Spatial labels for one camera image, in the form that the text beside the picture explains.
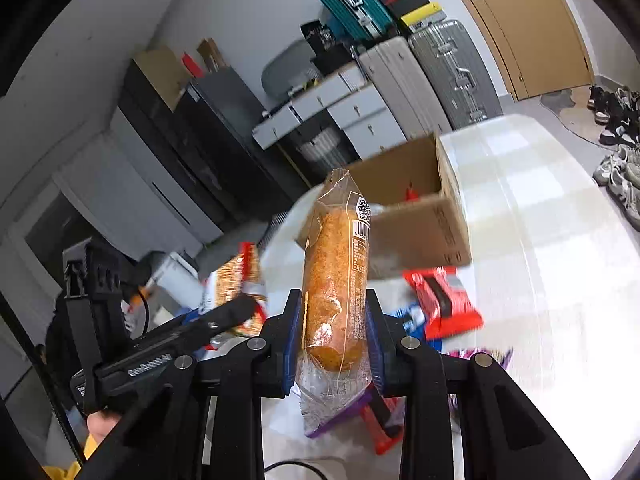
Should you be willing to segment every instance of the teal suitcase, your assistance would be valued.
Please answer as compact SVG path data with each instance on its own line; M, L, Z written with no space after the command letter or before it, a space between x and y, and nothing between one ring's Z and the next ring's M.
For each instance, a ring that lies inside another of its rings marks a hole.
M394 24L379 0L321 0L356 41L382 36Z

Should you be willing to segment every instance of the screw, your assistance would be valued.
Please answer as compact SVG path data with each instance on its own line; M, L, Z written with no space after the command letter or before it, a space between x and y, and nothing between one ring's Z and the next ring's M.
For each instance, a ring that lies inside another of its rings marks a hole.
M186 370L193 364L193 358L189 355L181 355L175 358L174 365L178 370Z
M474 361L482 368L488 368L494 362L494 359L489 354L481 353L474 356Z
M262 350L265 346L267 346L267 342L261 337L252 337L249 341L246 342L246 345L251 350Z
M407 335L400 340L400 344L407 350L414 350L420 346L420 340L417 337Z

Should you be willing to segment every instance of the qr code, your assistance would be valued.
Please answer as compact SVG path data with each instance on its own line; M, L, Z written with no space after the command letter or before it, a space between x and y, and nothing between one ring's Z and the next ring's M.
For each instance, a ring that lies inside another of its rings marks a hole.
M358 214L358 218L367 224L371 220L371 208L367 201L364 200L363 197L358 199L358 204L356 206L356 213Z

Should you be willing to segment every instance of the person's hand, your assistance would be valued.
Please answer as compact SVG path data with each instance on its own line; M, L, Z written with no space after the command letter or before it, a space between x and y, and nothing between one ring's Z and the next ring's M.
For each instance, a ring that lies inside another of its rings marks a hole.
M86 418L89 433L100 444L120 420L120 415L114 412L95 412Z

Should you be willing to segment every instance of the yellow sleeve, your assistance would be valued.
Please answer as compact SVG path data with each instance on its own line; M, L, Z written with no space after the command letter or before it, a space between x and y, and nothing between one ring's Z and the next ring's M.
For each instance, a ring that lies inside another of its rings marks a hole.
M86 442L84 443L84 456L89 458L94 453L97 447L98 443L91 435L89 435ZM59 467L46 465L44 466L44 471L47 475L49 475L51 480L73 480L73 478L75 478L80 471L80 465L78 462L72 462L69 466L69 469L67 469L66 471Z

